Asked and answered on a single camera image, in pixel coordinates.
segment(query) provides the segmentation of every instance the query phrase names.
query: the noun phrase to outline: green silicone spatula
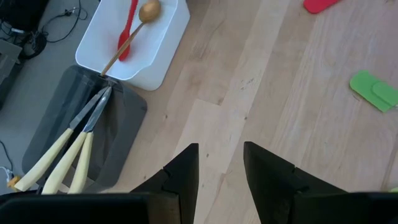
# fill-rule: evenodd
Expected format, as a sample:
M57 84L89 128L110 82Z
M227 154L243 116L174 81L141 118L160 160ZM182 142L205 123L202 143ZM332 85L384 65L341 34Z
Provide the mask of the green silicone spatula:
M371 75L367 70L359 71L349 85L382 112L398 105L398 90Z

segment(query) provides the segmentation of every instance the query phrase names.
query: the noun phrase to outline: wooden floor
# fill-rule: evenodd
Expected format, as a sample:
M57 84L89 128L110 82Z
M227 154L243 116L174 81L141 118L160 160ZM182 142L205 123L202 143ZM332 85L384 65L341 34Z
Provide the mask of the wooden floor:
M358 70L398 87L398 2L188 0L191 19L118 184L126 192L200 145L195 223L259 223L243 167L253 141L349 191L398 187L398 111L349 88Z

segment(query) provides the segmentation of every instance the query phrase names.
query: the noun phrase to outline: cream knife handle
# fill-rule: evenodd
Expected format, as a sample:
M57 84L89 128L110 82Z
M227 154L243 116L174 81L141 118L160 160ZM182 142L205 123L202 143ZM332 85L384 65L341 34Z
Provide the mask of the cream knife handle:
M45 154L36 162L36 164L26 173L26 175L18 181L15 188L21 191L26 191L31 186L33 186L37 180L39 180L44 172L49 168L52 161L58 155L63 145L69 139L73 130L68 128L63 134L52 144L50 149L45 152Z
M80 194L83 190L87 172L88 165L90 164L91 146L93 144L93 133L87 133L87 137L83 148L81 149L79 163L77 164L75 175L73 176L72 184L70 185L68 194Z
M63 155L60 162L55 166L47 181L44 184L42 194L56 194L58 188L65 178L70 165L78 154L81 145L83 144L87 133L81 132L77 136L75 142L69 147L68 151Z

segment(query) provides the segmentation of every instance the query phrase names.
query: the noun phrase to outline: white plastic tray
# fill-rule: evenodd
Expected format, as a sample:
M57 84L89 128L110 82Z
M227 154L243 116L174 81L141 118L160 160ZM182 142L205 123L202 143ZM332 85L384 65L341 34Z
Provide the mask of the white plastic tray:
M141 23L139 1L132 23L132 33ZM107 76L123 80L145 90L156 90L163 82L188 24L190 15L185 0L161 0L162 12L146 24L131 44L129 57L117 60ZM76 51L82 67L101 72L117 51L119 35L126 25L131 0L102 0Z

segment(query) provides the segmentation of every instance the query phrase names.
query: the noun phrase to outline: red silicone spatula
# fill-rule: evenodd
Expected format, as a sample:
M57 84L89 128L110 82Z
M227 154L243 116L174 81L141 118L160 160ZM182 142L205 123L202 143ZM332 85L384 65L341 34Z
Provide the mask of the red silicone spatula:
M304 7L311 13L318 13L340 0L304 0Z
M129 17L127 18L126 27L124 28L124 30L120 34L119 42L118 42L118 50L120 49L120 47L123 45L123 43L125 43L125 41L130 36L130 28L131 28L131 24L132 24L132 18L134 17L134 13L135 13L135 11L137 9L137 4L138 4L138 0L131 0ZM130 46L128 46L125 49L125 51L120 55L119 60L120 61L125 60L127 58L127 56L129 56L129 53L130 53Z

